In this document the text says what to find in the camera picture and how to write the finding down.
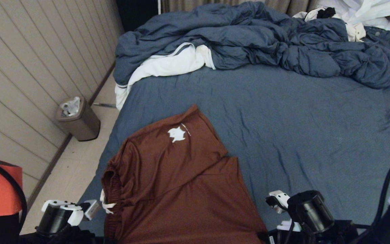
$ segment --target crumpled blanket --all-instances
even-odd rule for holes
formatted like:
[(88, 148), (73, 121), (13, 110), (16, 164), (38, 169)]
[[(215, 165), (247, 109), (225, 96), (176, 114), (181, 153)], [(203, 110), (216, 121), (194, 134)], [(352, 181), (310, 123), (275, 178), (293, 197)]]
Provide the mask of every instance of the crumpled blanket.
[(245, 64), (277, 65), (315, 77), (348, 76), (371, 88), (390, 85), (390, 50), (375, 42), (348, 42), (344, 21), (305, 22), (260, 2), (207, 4), (192, 12), (153, 17), (118, 40), (114, 77), (127, 85), (151, 55), (172, 53), (182, 43), (206, 45), (216, 69)]

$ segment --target floor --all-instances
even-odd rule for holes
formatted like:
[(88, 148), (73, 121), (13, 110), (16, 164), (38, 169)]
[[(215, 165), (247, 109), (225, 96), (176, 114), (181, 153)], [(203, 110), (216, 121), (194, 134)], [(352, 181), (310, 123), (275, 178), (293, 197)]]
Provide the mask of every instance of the floor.
[[(115, 104), (114, 87), (111, 74), (94, 102)], [(102, 122), (99, 137), (88, 142), (71, 139), (29, 210), (21, 234), (36, 231), (34, 227), (42, 218), (41, 208), (46, 200), (77, 202), (93, 179), (119, 111), (94, 105), (92, 108)]]

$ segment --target wood paneled wall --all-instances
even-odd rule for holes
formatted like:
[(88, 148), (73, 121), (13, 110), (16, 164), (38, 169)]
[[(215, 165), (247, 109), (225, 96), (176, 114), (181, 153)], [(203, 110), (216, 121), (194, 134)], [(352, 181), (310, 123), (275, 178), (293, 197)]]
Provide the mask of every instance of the wood paneled wall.
[(58, 104), (91, 98), (123, 32), (114, 0), (0, 0), (0, 160), (27, 197), (67, 136)]

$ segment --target trash can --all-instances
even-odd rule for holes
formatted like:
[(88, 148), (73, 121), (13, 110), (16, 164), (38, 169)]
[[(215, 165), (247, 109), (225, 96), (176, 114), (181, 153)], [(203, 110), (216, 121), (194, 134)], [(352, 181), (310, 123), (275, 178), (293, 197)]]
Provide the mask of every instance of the trash can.
[[(70, 132), (78, 141), (94, 140), (99, 136), (100, 120), (94, 111), (87, 104), (84, 97), (79, 97), (79, 109), (77, 113), (67, 115), (61, 106), (58, 107), (56, 119)], [(62, 104), (66, 104), (74, 98), (65, 99)]]

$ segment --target baseboard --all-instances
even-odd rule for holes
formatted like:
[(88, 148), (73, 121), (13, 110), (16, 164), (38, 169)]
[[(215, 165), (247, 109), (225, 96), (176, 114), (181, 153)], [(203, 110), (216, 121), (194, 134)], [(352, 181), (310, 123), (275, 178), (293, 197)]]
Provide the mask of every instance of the baseboard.
[[(111, 75), (112, 73), (112, 70), (114, 69), (115, 67), (115, 62), (112, 64), (111, 68), (108, 70), (108, 72), (105, 74), (104, 78), (102, 79), (102, 81), (100, 82), (99, 86), (97, 87), (96, 91), (93, 93), (93, 96), (91, 96), (90, 100), (88, 101), (88, 104), (91, 106), (94, 102), (94, 100), (96, 99), (96, 97), (99, 95), (99, 92), (102, 90), (103, 88), (103, 85), (105, 84), (105, 82), (108, 80), (109, 76)], [(40, 193), (40, 190), (42, 190), (42, 187), (43, 185), (45, 184), (46, 180), (48, 179), (48, 177), (50, 176), (50, 174), (52, 173), (52, 170), (54, 169), (56, 163), (58, 162), (58, 160), (60, 159), (62, 153), (64, 152), (65, 148), (67, 147), (68, 143), (70, 142), (72, 138), (72, 135), (71, 134), (68, 134), (67, 137), (64, 139), (63, 143), (61, 144), (61, 146), (58, 148), (58, 151), (57, 153), (54, 155), (54, 157), (52, 158), (52, 161), (49, 163), (49, 166), (48, 168), (45, 170), (45, 172), (43, 173), (43, 176), (42, 178), (40, 179), (39, 183), (37, 184), (37, 186), (34, 188), (34, 191), (31, 193), (31, 196), (28, 198), (28, 210), (31, 208), (31, 206), (33, 205), (34, 201), (36, 200), (37, 196), (39, 195)]]

